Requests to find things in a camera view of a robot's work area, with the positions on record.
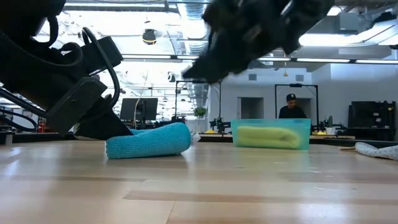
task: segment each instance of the black shirt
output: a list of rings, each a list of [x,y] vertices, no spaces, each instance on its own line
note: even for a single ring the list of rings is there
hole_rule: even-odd
[[[279,111],[279,118],[307,118],[303,110],[296,106],[295,108],[289,109],[287,106],[284,106]]]

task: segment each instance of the translucent plastic bin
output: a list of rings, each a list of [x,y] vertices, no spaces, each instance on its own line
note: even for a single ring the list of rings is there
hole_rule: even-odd
[[[237,147],[310,148],[311,119],[236,119],[231,128]]]

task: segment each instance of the yellow object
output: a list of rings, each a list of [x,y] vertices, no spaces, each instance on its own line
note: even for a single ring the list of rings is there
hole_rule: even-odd
[[[238,127],[237,145],[243,147],[266,147],[275,149],[298,149],[301,139],[286,128]]]

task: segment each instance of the black cap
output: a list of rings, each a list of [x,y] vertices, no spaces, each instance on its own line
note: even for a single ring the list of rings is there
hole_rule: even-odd
[[[286,101],[295,100],[295,99],[296,99],[296,95],[294,95],[293,93],[286,96]]]

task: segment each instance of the blue towel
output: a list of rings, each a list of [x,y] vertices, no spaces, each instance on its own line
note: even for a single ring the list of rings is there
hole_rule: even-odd
[[[133,136],[118,136],[106,141],[109,159],[176,155],[191,145],[191,134],[183,123],[131,131]]]

